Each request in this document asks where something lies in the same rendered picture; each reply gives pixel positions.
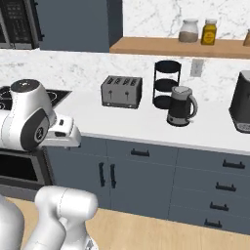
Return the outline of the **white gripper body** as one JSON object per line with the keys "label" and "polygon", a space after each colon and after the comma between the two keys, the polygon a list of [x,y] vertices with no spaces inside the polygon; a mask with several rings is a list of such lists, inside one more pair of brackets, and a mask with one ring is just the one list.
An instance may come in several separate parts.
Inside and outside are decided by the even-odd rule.
{"label": "white gripper body", "polygon": [[78,147],[81,144],[81,135],[76,126],[74,126],[69,134],[61,131],[49,130],[42,146],[62,146],[62,147]]}

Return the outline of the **steel oven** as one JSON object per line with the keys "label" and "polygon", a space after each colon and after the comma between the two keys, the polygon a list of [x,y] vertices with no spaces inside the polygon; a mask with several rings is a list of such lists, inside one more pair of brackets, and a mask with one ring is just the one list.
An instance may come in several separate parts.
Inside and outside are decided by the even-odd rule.
{"label": "steel oven", "polygon": [[33,201],[40,188],[53,183],[44,148],[32,152],[0,149],[0,194]]}

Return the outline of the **silver four-slot toaster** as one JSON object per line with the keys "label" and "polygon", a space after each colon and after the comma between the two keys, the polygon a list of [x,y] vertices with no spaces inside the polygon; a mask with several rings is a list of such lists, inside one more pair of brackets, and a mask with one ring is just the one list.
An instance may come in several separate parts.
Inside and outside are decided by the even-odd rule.
{"label": "silver four-slot toaster", "polygon": [[109,75],[101,85],[102,105],[137,109],[142,92],[142,77]]}

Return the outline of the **black microwave oven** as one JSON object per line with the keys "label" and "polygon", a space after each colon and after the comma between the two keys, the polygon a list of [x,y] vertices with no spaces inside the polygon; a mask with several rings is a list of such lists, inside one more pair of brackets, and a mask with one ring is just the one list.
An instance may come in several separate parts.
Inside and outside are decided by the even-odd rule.
{"label": "black microwave oven", "polygon": [[32,50],[43,40],[35,0],[0,0],[0,49]]}

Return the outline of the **blue-grey drawer front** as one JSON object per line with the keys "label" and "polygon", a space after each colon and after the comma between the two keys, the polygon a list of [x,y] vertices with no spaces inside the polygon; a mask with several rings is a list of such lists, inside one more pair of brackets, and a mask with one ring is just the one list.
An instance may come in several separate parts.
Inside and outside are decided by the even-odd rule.
{"label": "blue-grey drawer front", "polygon": [[250,219],[226,215],[220,212],[208,212],[174,205],[170,206],[170,221],[181,222],[210,229],[217,229],[205,226],[205,219],[215,223],[220,221],[223,225],[221,230],[233,231],[250,235]]}
{"label": "blue-grey drawer front", "polygon": [[[220,211],[211,209],[211,201],[217,205],[227,204],[229,210]],[[171,203],[186,208],[210,212],[222,212],[227,215],[250,218],[250,199],[237,196],[174,187]]]}
{"label": "blue-grey drawer front", "polygon": [[[241,161],[245,165],[245,169],[223,167],[224,159],[232,163],[239,163]],[[178,152],[177,165],[179,167],[250,177],[250,156],[244,155],[181,148]]]}
{"label": "blue-grey drawer front", "polygon": [[81,144],[79,147],[55,147],[48,146],[47,151],[52,152],[74,152],[81,154],[106,156],[105,139],[93,137],[81,137]]}
{"label": "blue-grey drawer front", "polygon": [[[116,140],[107,140],[106,147],[107,155],[110,157],[170,166],[175,165],[178,154],[178,150],[171,146],[158,146]],[[131,150],[133,148],[139,151],[148,150],[149,157],[131,155]]]}
{"label": "blue-grey drawer front", "polygon": [[[223,186],[236,187],[236,192],[216,189],[215,185],[219,182]],[[250,177],[237,176],[234,174],[224,174],[188,168],[176,168],[174,186],[221,194],[237,195],[250,199]]]}

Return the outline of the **blue-grey cupboard door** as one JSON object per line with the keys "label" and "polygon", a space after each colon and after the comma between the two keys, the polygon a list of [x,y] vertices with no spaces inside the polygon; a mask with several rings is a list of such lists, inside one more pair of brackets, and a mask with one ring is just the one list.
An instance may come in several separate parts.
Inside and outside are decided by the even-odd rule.
{"label": "blue-grey cupboard door", "polygon": [[[105,157],[74,152],[48,152],[55,185],[94,193],[99,206],[110,208],[109,176]],[[99,163],[104,163],[105,185],[101,187]]]}
{"label": "blue-grey cupboard door", "polygon": [[110,208],[166,220],[175,168],[161,164],[115,160],[115,188],[111,187]]}

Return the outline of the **black hob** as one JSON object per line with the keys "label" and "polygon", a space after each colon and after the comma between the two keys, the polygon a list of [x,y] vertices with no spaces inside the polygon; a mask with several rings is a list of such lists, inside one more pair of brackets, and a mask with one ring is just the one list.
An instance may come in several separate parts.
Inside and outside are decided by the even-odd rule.
{"label": "black hob", "polygon": [[[47,89],[46,92],[49,95],[52,107],[56,107],[70,94],[70,91],[66,90]],[[10,93],[10,87],[2,86],[0,87],[0,109],[10,110],[11,108],[12,108],[12,96]]]}

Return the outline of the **black and silver kettle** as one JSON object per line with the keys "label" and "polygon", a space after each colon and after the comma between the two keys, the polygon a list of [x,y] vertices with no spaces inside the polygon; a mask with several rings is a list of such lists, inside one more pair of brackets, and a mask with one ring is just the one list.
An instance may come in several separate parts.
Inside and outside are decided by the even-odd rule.
{"label": "black and silver kettle", "polygon": [[167,122],[176,127],[185,127],[197,113],[198,105],[192,90],[186,86],[172,88],[171,102]]}

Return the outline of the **glass jar with white lid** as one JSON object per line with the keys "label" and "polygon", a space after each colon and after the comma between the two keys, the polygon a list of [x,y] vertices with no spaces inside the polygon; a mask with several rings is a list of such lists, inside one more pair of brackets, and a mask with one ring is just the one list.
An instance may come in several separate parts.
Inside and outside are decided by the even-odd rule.
{"label": "glass jar with white lid", "polygon": [[198,20],[185,19],[179,33],[179,41],[184,43],[194,43],[198,40]]}

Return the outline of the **yellow jar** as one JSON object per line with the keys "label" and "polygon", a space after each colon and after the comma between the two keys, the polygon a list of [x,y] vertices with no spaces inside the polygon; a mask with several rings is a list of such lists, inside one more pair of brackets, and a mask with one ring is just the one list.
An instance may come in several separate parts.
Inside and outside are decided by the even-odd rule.
{"label": "yellow jar", "polygon": [[217,21],[207,19],[202,29],[201,41],[202,45],[214,45],[217,33]]}

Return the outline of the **black coffee machine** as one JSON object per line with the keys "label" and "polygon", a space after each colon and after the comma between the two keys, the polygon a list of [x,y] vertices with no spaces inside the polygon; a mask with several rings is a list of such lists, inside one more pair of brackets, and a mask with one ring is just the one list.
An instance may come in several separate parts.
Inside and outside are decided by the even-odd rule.
{"label": "black coffee machine", "polygon": [[229,114],[238,132],[250,134],[250,70],[239,72]]}

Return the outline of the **blue-grey wall cupboard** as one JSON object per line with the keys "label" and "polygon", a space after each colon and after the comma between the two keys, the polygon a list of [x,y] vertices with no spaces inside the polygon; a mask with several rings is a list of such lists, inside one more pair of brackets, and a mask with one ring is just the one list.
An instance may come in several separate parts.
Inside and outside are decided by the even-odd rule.
{"label": "blue-grey wall cupboard", "polygon": [[108,53],[123,36],[122,0],[37,0],[41,50]]}

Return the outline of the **wooden wall shelf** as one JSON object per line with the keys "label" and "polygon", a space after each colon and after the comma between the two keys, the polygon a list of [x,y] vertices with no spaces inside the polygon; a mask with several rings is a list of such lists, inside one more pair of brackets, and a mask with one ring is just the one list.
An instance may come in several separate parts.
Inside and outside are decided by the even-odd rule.
{"label": "wooden wall shelf", "polygon": [[241,40],[219,39],[213,46],[181,43],[177,38],[122,37],[109,48],[113,54],[180,56],[250,60],[250,47]]}

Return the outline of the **white wall socket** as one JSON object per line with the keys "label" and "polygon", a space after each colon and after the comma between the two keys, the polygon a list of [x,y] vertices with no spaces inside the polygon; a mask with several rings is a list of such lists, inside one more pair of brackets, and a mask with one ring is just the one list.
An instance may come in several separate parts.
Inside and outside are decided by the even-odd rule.
{"label": "white wall socket", "polygon": [[203,65],[204,65],[203,59],[193,59],[191,62],[190,76],[200,77],[202,74]]}

